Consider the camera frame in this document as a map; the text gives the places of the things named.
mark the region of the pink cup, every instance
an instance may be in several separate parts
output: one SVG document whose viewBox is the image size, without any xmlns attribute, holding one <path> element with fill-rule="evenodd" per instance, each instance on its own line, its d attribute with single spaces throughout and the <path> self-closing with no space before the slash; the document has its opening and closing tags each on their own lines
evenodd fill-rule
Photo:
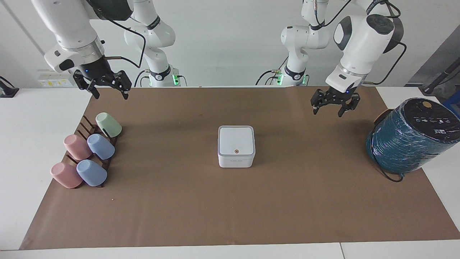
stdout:
<svg viewBox="0 0 460 259">
<path fill-rule="evenodd" d="M 79 186 L 83 181 L 74 165 L 63 162 L 57 163 L 51 168 L 51 175 L 54 180 L 69 189 Z"/>
<path fill-rule="evenodd" d="M 92 155 L 86 140 L 75 134 L 69 135 L 64 139 L 64 146 L 76 160 L 85 160 Z"/>
</svg>

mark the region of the plastic cup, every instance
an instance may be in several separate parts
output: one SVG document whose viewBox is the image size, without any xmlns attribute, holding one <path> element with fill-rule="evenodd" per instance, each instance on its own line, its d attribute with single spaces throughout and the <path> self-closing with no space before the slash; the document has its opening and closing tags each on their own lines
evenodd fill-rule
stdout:
<svg viewBox="0 0 460 259">
<path fill-rule="evenodd" d="M 109 134 L 104 132 L 107 137 L 113 138 L 121 133 L 121 125 L 106 112 L 101 112 L 96 116 L 96 123 L 103 132 L 105 130 Z"/>
<path fill-rule="evenodd" d="M 74 165 L 69 165 L 63 162 L 57 163 L 51 168 L 51 175 L 54 180 L 68 189 L 79 186 L 83 181 L 77 173 L 77 168 Z"/>
<path fill-rule="evenodd" d="M 107 171 L 98 163 L 91 160 L 80 161 L 77 172 L 89 186 L 99 186 L 107 179 Z"/>
<path fill-rule="evenodd" d="M 102 160 L 111 158 L 115 153 L 115 147 L 99 134 L 89 136 L 87 143 L 91 151 Z"/>
<path fill-rule="evenodd" d="M 69 135 L 64 139 L 64 146 L 76 160 L 84 160 L 92 155 L 86 140 L 75 134 Z"/>
</svg>

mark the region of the brown paper mat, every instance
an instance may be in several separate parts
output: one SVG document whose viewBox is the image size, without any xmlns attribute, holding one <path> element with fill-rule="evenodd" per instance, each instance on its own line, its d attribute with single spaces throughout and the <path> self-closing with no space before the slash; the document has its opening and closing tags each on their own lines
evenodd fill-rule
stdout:
<svg viewBox="0 0 460 259">
<path fill-rule="evenodd" d="M 337 117 L 315 88 L 100 89 L 86 115 L 123 135 L 104 188 L 54 180 L 21 249 L 460 239 L 422 170 L 385 179 L 364 143 L 386 109 L 374 88 Z M 222 169 L 221 125 L 251 125 L 252 168 Z"/>
</svg>

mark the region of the blue cylindrical container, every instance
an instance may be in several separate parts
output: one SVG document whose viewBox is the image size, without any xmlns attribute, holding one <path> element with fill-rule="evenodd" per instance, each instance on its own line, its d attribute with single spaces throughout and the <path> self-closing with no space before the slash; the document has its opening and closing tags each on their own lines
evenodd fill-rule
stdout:
<svg viewBox="0 0 460 259">
<path fill-rule="evenodd" d="M 103 184 L 107 179 L 107 171 L 96 162 L 88 159 L 78 163 L 77 172 L 89 186 L 93 187 Z"/>
<path fill-rule="evenodd" d="M 369 134 L 366 149 L 394 174 L 419 169 L 460 142 L 460 120 L 446 107 L 423 98 L 404 101 Z"/>
<path fill-rule="evenodd" d="M 87 142 L 91 151 L 102 160 L 111 158 L 115 153 L 115 147 L 100 134 L 89 136 Z"/>
</svg>

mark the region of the white table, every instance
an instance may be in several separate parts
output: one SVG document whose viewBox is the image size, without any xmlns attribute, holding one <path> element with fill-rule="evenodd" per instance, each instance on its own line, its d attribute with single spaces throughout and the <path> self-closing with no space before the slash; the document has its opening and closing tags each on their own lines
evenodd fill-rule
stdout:
<svg viewBox="0 0 460 259">
<path fill-rule="evenodd" d="M 378 88 L 389 108 L 417 88 Z M 22 89 L 0 100 L 0 249 L 18 249 L 61 161 L 62 140 L 73 133 L 90 95 L 78 89 Z M 424 166 L 444 206 L 460 228 L 457 145 Z M 460 241 L 327 243 L 293 245 L 81 248 L 3 251 L 0 258 L 458 258 Z"/>
</svg>

